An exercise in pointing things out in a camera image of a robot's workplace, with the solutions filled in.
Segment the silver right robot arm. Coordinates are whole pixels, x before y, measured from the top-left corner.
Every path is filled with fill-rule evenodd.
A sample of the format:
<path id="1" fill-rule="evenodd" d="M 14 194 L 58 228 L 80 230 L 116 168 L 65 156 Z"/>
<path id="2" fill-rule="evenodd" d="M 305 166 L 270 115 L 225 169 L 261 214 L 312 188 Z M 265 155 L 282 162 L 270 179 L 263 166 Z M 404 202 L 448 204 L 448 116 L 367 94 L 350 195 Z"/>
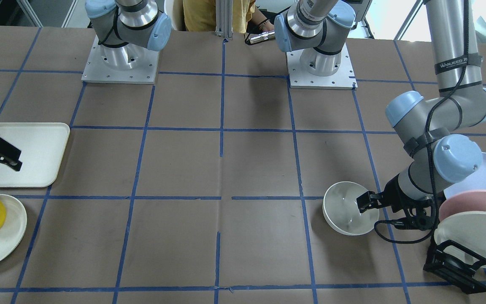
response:
<path id="1" fill-rule="evenodd" d="M 170 38 L 170 17 L 154 0 L 87 0 L 85 11 L 98 38 L 97 49 L 112 69 L 134 67 L 140 49 L 159 52 Z M 21 153 L 0 137 L 1 164 L 20 171 Z"/>

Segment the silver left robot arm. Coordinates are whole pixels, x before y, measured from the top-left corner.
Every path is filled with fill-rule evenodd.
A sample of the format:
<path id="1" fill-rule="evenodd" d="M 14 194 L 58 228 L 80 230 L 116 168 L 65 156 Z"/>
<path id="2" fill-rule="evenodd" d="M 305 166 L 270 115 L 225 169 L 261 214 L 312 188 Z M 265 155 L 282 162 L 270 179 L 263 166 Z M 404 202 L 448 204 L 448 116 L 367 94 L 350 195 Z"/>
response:
<path id="1" fill-rule="evenodd" d="M 386 117 L 412 163 L 380 193 L 338 182 L 324 195 L 323 214 L 332 227 L 372 230 L 379 209 L 402 210 L 389 221 L 398 229 L 427 231 L 437 224 L 436 195 L 465 180 L 481 165 L 480 147 L 457 129 L 486 122 L 486 88 L 468 0 L 425 0 L 434 54 L 438 98 L 405 92 L 386 106 Z"/>

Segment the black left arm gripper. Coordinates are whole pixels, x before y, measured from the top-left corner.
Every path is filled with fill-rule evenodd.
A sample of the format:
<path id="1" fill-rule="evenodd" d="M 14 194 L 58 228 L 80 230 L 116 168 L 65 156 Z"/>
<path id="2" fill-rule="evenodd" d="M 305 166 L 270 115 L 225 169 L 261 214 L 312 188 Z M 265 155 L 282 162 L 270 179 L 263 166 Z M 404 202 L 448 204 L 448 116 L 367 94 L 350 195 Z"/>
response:
<path id="1" fill-rule="evenodd" d="M 385 206 L 390 206 L 393 212 L 402 210 L 405 217 L 381 221 L 400 230 L 428 231 L 435 226 L 437 208 L 434 200 L 427 196 L 422 200 L 410 198 L 401 189 L 399 175 L 386 184 L 383 192 L 367 191 L 357 197 L 356 203 L 360 214 L 371 209 L 382 209 Z"/>

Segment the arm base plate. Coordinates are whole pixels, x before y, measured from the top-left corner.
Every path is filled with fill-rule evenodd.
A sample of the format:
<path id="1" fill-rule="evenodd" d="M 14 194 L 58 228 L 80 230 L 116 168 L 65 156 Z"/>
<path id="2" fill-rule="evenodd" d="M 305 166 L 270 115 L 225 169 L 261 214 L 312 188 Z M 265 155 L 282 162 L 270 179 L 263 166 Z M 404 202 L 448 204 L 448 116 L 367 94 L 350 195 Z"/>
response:
<path id="1" fill-rule="evenodd" d="M 134 44 L 108 48 L 93 41 L 81 80 L 104 84 L 154 84 L 159 52 Z"/>
<path id="2" fill-rule="evenodd" d="M 325 55 L 313 48 L 286 53 L 290 87 L 293 89 L 357 89 L 347 45 L 340 53 Z"/>

